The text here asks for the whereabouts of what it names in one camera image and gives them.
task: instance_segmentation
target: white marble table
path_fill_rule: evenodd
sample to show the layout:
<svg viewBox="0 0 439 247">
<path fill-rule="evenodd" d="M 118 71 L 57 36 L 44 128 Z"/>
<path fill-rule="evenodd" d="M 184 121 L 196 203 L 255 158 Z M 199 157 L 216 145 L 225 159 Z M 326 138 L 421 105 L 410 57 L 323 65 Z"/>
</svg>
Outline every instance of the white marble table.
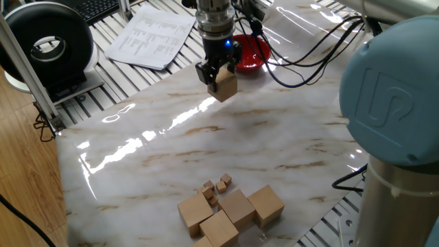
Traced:
<svg viewBox="0 0 439 247">
<path fill-rule="evenodd" d="M 268 13 L 265 33 L 282 54 L 301 57 L 341 21 L 314 4 L 279 0 Z M 239 93 L 222 104 L 192 65 L 64 130 L 57 146 L 71 243 L 191 246 L 197 239 L 177 204 L 227 172 L 230 191 L 249 196 L 269 184 L 285 203 L 280 220 L 243 229 L 240 246 L 293 246 L 346 195 L 331 183 L 366 162 L 338 106 L 349 50 L 313 86 L 283 88 L 263 69 L 239 75 Z M 275 73 L 291 84 L 300 80 Z"/>
</svg>

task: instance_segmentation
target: wooden floor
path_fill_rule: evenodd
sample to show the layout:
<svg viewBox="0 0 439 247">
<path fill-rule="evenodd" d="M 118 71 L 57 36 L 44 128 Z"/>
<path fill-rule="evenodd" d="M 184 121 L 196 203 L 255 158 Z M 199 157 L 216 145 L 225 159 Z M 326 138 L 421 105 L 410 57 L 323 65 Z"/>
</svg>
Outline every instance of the wooden floor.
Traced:
<svg viewBox="0 0 439 247">
<path fill-rule="evenodd" d="M 40 141 L 40 130 L 32 126 L 37 114 L 31 96 L 14 90 L 0 67 L 0 193 L 56 246 L 67 246 L 56 143 Z M 47 245 L 0 204 L 0 246 Z"/>
</svg>

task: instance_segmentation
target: paper document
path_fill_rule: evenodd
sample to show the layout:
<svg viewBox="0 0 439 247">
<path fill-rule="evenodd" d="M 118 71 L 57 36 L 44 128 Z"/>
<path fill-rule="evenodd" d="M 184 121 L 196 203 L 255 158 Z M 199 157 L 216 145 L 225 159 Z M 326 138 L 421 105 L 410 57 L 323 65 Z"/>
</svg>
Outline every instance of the paper document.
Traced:
<svg viewBox="0 0 439 247">
<path fill-rule="evenodd" d="M 144 5 L 105 51 L 107 58 L 151 69 L 164 69 L 177 55 L 195 17 Z"/>
</svg>

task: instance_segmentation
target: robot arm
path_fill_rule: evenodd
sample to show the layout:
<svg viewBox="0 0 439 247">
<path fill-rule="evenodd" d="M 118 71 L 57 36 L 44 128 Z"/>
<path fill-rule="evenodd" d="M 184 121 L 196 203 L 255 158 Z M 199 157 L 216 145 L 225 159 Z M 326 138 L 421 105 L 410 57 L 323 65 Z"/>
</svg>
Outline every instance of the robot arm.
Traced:
<svg viewBox="0 0 439 247">
<path fill-rule="evenodd" d="M 197 63 L 195 68 L 209 92 L 222 102 L 226 98 L 218 96 L 223 92 L 219 91 L 221 88 L 218 87 L 217 75 L 220 69 L 226 69 L 234 77 L 236 65 L 241 62 L 242 46 L 233 41 L 235 9 L 230 0 L 197 0 L 197 5 L 195 17 L 206 58 Z"/>
</svg>

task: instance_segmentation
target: red object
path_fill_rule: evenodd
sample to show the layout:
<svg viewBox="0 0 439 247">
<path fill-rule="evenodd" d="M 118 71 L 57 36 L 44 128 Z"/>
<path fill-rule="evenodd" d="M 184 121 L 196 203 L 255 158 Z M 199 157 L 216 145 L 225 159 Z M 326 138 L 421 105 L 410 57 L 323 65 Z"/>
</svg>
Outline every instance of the red object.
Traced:
<svg viewBox="0 0 439 247">
<path fill-rule="evenodd" d="M 261 57 L 261 52 L 259 51 L 259 48 L 256 44 L 256 40 L 249 34 L 247 34 L 247 37 L 248 39 L 245 37 L 245 34 L 233 36 L 233 40 L 238 41 L 242 44 L 242 59 L 241 62 L 236 66 L 236 71 L 240 73 L 250 73 L 256 71 L 263 65 L 263 61 L 256 56 L 252 48 L 248 45 L 248 41 L 250 41 L 250 45 Z M 258 37 L 258 39 L 259 44 L 262 48 L 263 55 L 267 60 L 272 55 L 272 52 L 267 43 L 265 43 L 262 38 Z"/>
</svg>

